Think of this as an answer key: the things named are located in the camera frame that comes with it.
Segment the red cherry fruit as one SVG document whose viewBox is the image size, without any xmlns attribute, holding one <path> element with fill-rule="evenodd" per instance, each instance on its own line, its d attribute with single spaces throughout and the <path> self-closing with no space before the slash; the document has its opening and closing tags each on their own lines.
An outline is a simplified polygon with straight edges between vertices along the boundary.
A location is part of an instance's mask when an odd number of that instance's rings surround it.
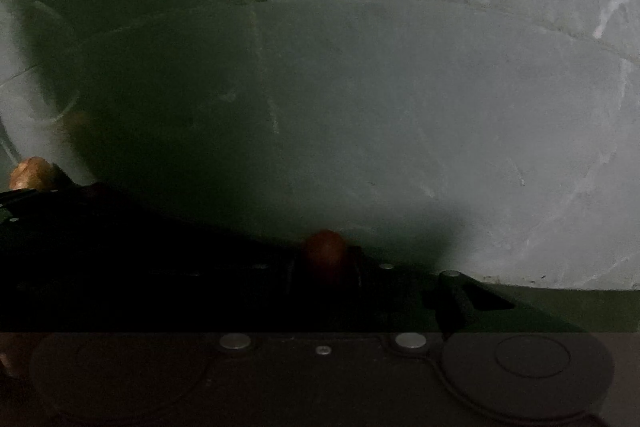
<svg viewBox="0 0 640 427">
<path fill-rule="evenodd" d="M 308 256 L 318 265 L 336 265 L 343 257 L 345 246 L 343 237 L 330 230 L 314 233 L 306 240 Z"/>
</svg>

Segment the black table mat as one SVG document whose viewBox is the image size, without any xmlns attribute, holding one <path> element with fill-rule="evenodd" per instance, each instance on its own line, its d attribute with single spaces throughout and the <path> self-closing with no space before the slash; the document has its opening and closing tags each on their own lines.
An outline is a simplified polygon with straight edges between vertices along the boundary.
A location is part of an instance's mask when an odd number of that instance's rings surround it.
<svg viewBox="0 0 640 427">
<path fill-rule="evenodd" d="M 1 302 L 10 322 L 44 327 L 345 337 L 568 329 L 466 275 L 356 246 L 318 265 L 306 241 L 235 230 L 200 191 L 70 180 L 2 193 Z"/>
</svg>

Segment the red-yellow apple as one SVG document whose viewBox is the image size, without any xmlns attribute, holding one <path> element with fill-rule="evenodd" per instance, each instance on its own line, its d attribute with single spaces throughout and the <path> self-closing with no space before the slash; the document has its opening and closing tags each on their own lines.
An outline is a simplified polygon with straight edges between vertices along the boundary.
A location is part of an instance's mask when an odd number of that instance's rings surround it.
<svg viewBox="0 0 640 427">
<path fill-rule="evenodd" d="M 12 170 L 9 190 L 43 191 L 52 184 L 54 176 L 55 170 L 50 162 L 41 157 L 29 157 Z"/>
</svg>

